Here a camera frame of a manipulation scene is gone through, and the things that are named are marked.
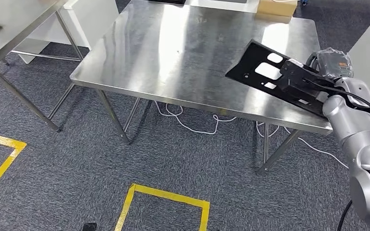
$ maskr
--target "table top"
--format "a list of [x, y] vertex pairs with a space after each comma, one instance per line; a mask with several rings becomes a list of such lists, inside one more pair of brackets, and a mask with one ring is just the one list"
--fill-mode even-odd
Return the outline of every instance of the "table top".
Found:
[[0, 60], [67, 0], [0, 0]]
[[328, 134], [327, 119], [225, 77], [255, 39], [305, 62], [319, 50], [314, 21], [133, 0], [71, 80], [78, 85]]

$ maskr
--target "table leg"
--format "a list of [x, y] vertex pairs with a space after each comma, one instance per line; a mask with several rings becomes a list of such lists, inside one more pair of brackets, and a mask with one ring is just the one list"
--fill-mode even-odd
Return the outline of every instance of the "table leg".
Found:
[[63, 101], [67, 98], [67, 96], [69, 95], [69, 93], [71, 92], [71, 90], [73, 89], [74, 87], [74, 83], [71, 83], [69, 85], [69, 87], [66, 89], [66, 91], [63, 93], [62, 97], [59, 99], [59, 101], [56, 103], [56, 105], [54, 106], [53, 110], [50, 112], [48, 118], [49, 119], [52, 119], [54, 114], [56, 114], [57, 110], [59, 110], [59, 107], [63, 104]]
[[132, 117], [134, 116], [135, 111], [137, 110], [137, 107], [138, 107], [138, 105], [140, 103], [140, 100], [141, 100], [140, 97], [137, 97], [137, 99], [135, 99], [134, 106], [132, 107], [132, 109], [130, 111], [130, 114], [128, 115], [127, 121], [125, 121], [125, 124], [124, 124], [124, 127], [123, 127], [124, 132], [127, 132], [128, 126], [131, 123]]
[[77, 56], [79, 57], [80, 60], [83, 60], [83, 55], [81, 55], [81, 52], [80, 52], [79, 48], [77, 47], [76, 42], [74, 41], [73, 37], [71, 36], [63, 18], [62, 18], [62, 16], [60, 15], [60, 13], [58, 11], [56, 11], [56, 17], [57, 17], [57, 20], [59, 21], [60, 25], [62, 26], [62, 29], [65, 32], [67, 38], [69, 39], [73, 49], [76, 51]]
[[125, 134], [124, 132], [124, 129], [123, 127], [121, 126], [121, 123], [120, 121], [117, 119], [117, 116], [116, 114], [114, 113], [114, 110], [113, 108], [111, 107], [110, 105], [110, 102], [107, 100], [107, 97], [106, 95], [104, 94], [104, 91], [102, 90], [96, 90], [97, 91], [97, 94], [98, 96], [100, 97], [101, 101], [103, 102], [104, 104], [104, 107], [106, 107], [106, 110], [108, 112], [108, 114], [110, 115], [111, 117], [111, 120], [113, 121], [114, 125], [116, 126], [117, 128], [117, 131], [119, 132], [122, 140], [125, 142], [125, 143], [130, 143], [130, 141], [128, 140], [127, 138], [127, 135]]
[[263, 142], [263, 164], [269, 158], [269, 124], [264, 124], [264, 142]]
[[49, 120], [28, 98], [26, 98], [14, 85], [8, 82], [7, 79], [0, 73], [0, 83], [6, 87], [12, 94], [20, 99], [21, 102], [26, 104], [34, 113], [36, 113], [44, 122], [46, 122], [53, 130], [60, 131], [60, 128]]
[[[83, 55], [81, 55], [81, 52], [80, 52], [79, 48], [77, 47], [76, 42], [74, 41], [73, 37], [71, 36], [65, 22], [63, 21], [63, 18], [61, 17], [61, 15], [58, 11], [56, 11], [56, 16], [57, 16], [57, 20], [59, 21], [60, 25], [62, 26], [63, 31], [65, 32], [67, 38], [69, 39], [70, 44], [72, 45], [72, 47], [75, 50], [77, 56], [79, 57], [79, 60], [82, 61], [83, 60]], [[54, 106], [53, 110], [50, 112], [50, 114], [48, 116], [49, 119], [53, 118], [54, 114], [56, 114], [57, 110], [59, 110], [60, 106], [63, 104], [63, 102], [65, 101], [65, 99], [67, 98], [67, 96], [69, 95], [69, 93], [71, 92], [71, 90], [73, 89], [74, 86], [75, 85], [73, 83], [71, 83], [68, 86], [66, 91], [63, 93], [62, 97], [59, 99], [59, 101]]]
[[284, 142], [277, 148], [277, 150], [269, 157], [267, 161], [257, 170], [257, 174], [261, 175], [264, 171], [268, 170], [275, 161], [286, 151], [288, 147], [303, 133], [301, 130], [293, 130], [291, 134], [284, 140]]

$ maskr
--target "yellow floor tape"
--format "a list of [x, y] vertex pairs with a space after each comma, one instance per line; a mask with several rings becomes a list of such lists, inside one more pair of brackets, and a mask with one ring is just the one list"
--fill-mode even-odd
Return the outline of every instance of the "yellow floor tape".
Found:
[[183, 202], [187, 203], [193, 206], [198, 206], [202, 208], [202, 215], [200, 217], [200, 231], [205, 231], [208, 226], [208, 216], [209, 216], [209, 207], [210, 203], [208, 201], [202, 201], [195, 198], [182, 196], [179, 194], [159, 190], [159, 189], [153, 189], [149, 188], [143, 185], [138, 184], [132, 184], [130, 189], [128, 189], [127, 197], [125, 198], [124, 204], [122, 206], [122, 211], [119, 217], [119, 220], [117, 221], [116, 228], [114, 231], [120, 231], [122, 229], [122, 226], [124, 224], [124, 220], [128, 214], [128, 210], [130, 209], [132, 198], [134, 197], [134, 192], [140, 192], [145, 193], [153, 196], [158, 196], [166, 199], [170, 199], [173, 201]]
[[0, 136], [0, 144], [14, 148], [14, 151], [8, 156], [8, 158], [6, 158], [6, 160], [0, 166], [0, 177], [1, 177], [3, 173], [12, 164], [12, 162], [15, 160], [15, 158], [19, 155], [19, 153], [26, 147], [26, 143]]

